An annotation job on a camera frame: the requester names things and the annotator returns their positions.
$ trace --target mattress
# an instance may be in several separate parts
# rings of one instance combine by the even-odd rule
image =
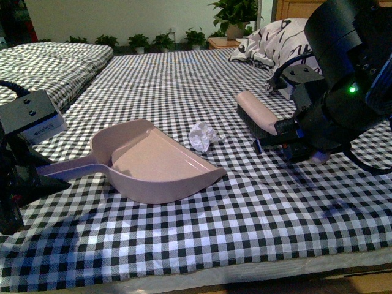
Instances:
[[[279,148],[256,155],[235,96],[248,90],[279,118],[291,117],[295,108],[278,93],[264,93],[265,71],[228,62],[232,52],[115,56],[66,111],[69,128],[35,146],[54,161],[85,156],[97,131],[143,118],[224,167],[227,176],[164,205],[122,197],[101,174],[71,181],[64,192],[22,209],[25,230],[0,236],[0,290],[128,281],[137,291],[145,281],[156,293],[178,286],[166,279],[192,275],[190,287],[221,283],[212,273],[225,269],[240,270],[239,280],[252,281],[263,279],[258,269],[270,269],[265,278],[271,276],[274,263],[320,260],[306,270],[318,273],[330,270],[330,263],[343,268],[392,262],[391,176],[371,176],[342,154],[325,165],[290,164]],[[206,153],[188,140],[201,121],[225,136]],[[387,123],[377,126],[354,142],[354,152],[368,163],[390,164],[390,133]],[[372,254],[378,257],[365,257]],[[203,274],[208,272],[210,280]],[[155,278],[160,288],[149,282]]]
[[[46,90],[59,109],[65,107],[82,87],[113,56],[109,46],[82,43],[40,42],[0,50],[0,80],[26,89]],[[12,101],[15,93],[0,88],[0,104]]]

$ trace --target white wall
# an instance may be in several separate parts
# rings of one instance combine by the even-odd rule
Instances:
[[[271,19],[273,0],[263,1],[262,24]],[[183,42],[185,31],[202,27],[209,36],[213,25],[214,0],[26,0],[39,39],[63,42],[80,36],[94,43],[102,34],[117,37],[127,45],[128,37],[144,34],[151,42],[156,35],[176,27],[176,41]]]

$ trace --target brush handle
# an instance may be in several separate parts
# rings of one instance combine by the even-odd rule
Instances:
[[[275,123],[278,121],[278,118],[263,102],[259,101],[249,91],[239,93],[235,99],[256,125],[272,135],[277,135]]]

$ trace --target pillow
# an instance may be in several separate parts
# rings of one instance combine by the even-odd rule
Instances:
[[[270,71],[289,59],[312,51],[304,33],[305,18],[288,18],[266,25],[255,31],[229,57],[229,61],[250,62],[254,66]],[[305,63],[321,74],[321,69],[314,57],[306,58],[295,64]]]

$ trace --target dustpan handle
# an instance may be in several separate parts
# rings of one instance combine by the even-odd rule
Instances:
[[[74,160],[37,167],[37,172],[41,176],[69,181],[70,179],[80,178],[92,173],[108,175],[109,169],[104,164],[98,164],[94,155],[90,154]]]

